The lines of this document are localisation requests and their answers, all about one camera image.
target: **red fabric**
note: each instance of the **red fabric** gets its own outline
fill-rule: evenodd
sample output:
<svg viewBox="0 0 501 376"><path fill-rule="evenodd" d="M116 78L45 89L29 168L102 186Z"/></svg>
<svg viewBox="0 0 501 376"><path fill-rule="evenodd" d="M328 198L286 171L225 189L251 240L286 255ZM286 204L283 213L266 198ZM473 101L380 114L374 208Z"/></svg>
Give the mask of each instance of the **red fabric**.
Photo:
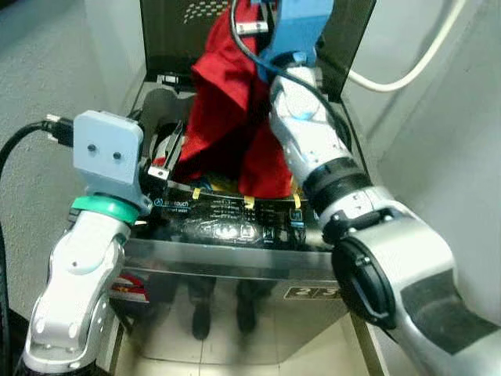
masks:
<svg viewBox="0 0 501 376"><path fill-rule="evenodd" d="M258 11L258 5L240 2L236 18L254 21ZM254 38L244 42L256 52ZM291 174L269 128L269 87L233 42L228 9L212 27L205 50L193 66L197 96L176 179L188 182L217 172L238 179L242 194L289 196Z"/></svg>

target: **tiled floor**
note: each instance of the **tiled floor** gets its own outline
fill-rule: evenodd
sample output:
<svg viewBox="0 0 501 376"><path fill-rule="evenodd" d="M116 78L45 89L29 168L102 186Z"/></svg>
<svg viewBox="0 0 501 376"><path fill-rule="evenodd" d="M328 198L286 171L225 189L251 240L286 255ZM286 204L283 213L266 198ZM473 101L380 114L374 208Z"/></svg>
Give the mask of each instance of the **tiled floor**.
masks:
<svg viewBox="0 0 501 376"><path fill-rule="evenodd" d="M224 366L146 359L124 337L118 376L368 376L348 316L329 327L286 361L265 366Z"/></svg>

